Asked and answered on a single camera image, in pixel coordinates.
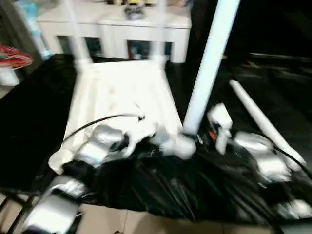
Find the white rod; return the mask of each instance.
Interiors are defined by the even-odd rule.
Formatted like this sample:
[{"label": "white rod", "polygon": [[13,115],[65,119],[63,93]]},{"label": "white rod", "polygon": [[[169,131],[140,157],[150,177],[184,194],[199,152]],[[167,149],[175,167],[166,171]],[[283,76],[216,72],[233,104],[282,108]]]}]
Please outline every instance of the white rod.
[{"label": "white rod", "polygon": [[81,36],[81,31],[77,22],[72,0],[64,0],[62,7],[64,16],[69,16],[69,24],[71,27],[69,30],[73,32],[73,37],[71,37],[70,42],[72,44],[72,49],[74,50],[73,52],[75,56],[75,62],[78,64],[78,66],[92,63],[86,42]]},{"label": "white rod", "polygon": [[[277,131],[274,125],[269,121],[269,119],[265,116],[265,114],[260,110],[254,100],[248,95],[245,89],[240,85],[239,82],[235,80],[230,81],[230,85],[234,89],[236,95],[243,103],[245,108],[247,109],[248,113],[254,119],[260,130],[274,142],[278,148],[282,149],[286,153],[290,154],[294,158],[296,158],[299,162],[305,163],[304,159],[301,155],[294,150],[287,141],[283,138],[283,136]],[[296,164],[294,161],[287,158],[288,165],[293,170],[300,170],[300,166]]]},{"label": "white rod", "polygon": [[210,28],[190,104],[183,123],[184,132],[196,134],[219,70],[239,0],[219,0]]},{"label": "white rod", "polygon": [[152,59],[164,62],[165,54],[165,22],[166,22],[166,0],[157,1],[157,20],[156,30],[154,38],[156,41],[153,42],[152,47]]}]

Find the white cabinet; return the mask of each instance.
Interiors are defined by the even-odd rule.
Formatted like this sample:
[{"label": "white cabinet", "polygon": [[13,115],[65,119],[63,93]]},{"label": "white cabinet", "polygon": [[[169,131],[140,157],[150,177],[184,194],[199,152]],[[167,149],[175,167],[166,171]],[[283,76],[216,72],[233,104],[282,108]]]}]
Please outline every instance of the white cabinet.
[{"label": "white cabinet", "polygon": [[[104,3],[84,2],[75,5],[77,23],[83,37],[99,38],[102,55],[107,58],[129,58],[128,41],[154,41],[157,38],[157,11],[155,7],[145,8],[143,19],[129,21],[123,7]],[[63,49],[58,36],[73,34],[68,17],[62,6],[49,10],[38,17],[42,35],[55,54]],[[165,41],[171,42],[171,61],[184,62],[191,19],[187,8],[167,7]]]}]

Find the white tabletop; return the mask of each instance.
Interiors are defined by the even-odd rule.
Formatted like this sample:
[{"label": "white tabletop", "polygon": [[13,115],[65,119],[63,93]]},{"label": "white tabletop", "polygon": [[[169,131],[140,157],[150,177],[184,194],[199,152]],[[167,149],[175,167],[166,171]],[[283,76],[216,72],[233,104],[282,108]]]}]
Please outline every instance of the white tabletop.
[{"label": "white tabletop", "polygon": [[[38,22],[67,22],[64,10],[59,5],[38,16]],[[155,7],[144,8],[145,17],[138,20],[127,20],[124,6],[106,5],[102,2],[80,2],[75,4],[78,23],[109,24],[123,26],[154,27],[157,23]],[[166,28],[191,28],[191,18],[188,8],[169,6],[166,11]]]}]

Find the tile floor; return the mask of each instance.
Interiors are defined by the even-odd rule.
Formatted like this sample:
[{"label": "tile floor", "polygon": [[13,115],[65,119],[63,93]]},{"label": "tile floor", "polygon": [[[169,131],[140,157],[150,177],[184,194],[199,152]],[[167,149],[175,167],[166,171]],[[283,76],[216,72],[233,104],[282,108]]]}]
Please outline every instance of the tile floor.
[{"label": "tile floor", "polygon": [[[78,234],[270,234],[269,229],[237,226],[217,222],[191,223],[184,220],[171,220],[157,217],[146,212],[117,210],[106,207],[83,205],[83,220]],[[20,211],[20,206],[10,202],[0,214],[1,232],[6,232]],[[20,233],[18,225],[15,233]]]}]

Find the black cable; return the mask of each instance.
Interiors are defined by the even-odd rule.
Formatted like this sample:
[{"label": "black cable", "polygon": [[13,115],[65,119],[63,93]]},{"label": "black cable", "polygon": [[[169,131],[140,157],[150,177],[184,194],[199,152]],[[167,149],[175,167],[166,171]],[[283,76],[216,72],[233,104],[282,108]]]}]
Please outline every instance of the black cable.
[{"label": "black cable", "polygon": [[101,122],[101,121],[104,121],[104,120],[107,120],[107,119],[110,119],[110,118],[116,118],[116,117],[136,117],[138,118],[139,121],[143,120],[145,117],[141,117],[139,115],[135,115],[135,114],[119,114],[119,115],[113,115],[113,116],[107,116],[107,117],[104,117],[104,118],[99,118],[97,120],[94,120],[92,122],[89,122],[83,126],[81,126],[80,128],[78,128],[77,130],[73,131],[68,137],[66,137],[64,140],[63,140],[63,143],[65,141],[67,141],[69,138],[71,138],[73,135],[75,135],[77,132],[81,131],[82,129],[85,129],[93,124],[96,124],[98,122]]},{"label": "black cable", "polygon": [[307,174],[307,176],[312,180],[312,173],[310,172],[310,170],[305,165],[303,165],[301,162],[299,162],[298,159],[296,159],[295,157],[293,157],[290,154],[286,153],[285,151],[283,151],[282,149],[278,148],[277,146],[274,146],[274,149],[276,149],[277,151],[283,153],[286,157],[290,158],[292,161],[297,163],[301,167],[301,169]]}]

